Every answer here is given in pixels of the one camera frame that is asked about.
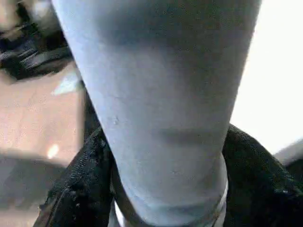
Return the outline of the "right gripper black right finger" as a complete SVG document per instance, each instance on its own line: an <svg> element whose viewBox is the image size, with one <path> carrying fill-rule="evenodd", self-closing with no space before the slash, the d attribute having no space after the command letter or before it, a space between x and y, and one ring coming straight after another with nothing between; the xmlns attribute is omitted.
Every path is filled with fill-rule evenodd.
<svg viewBox="0 0 303 227"><path fill-rule="evenodd" d="M255 138L230 125L223 147L225 227L301 227L303 185Z"/></svg>

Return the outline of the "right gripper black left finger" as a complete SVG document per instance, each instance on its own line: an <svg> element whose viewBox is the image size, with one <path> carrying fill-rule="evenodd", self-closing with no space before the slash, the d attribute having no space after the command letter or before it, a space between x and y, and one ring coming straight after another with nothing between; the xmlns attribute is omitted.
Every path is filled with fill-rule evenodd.
<svg viewBox="0 0 303 227"><path fill-rule="evenodd" d="M96 129L49 190L34 226L108 226L112 164L103 130Z"/></svg>

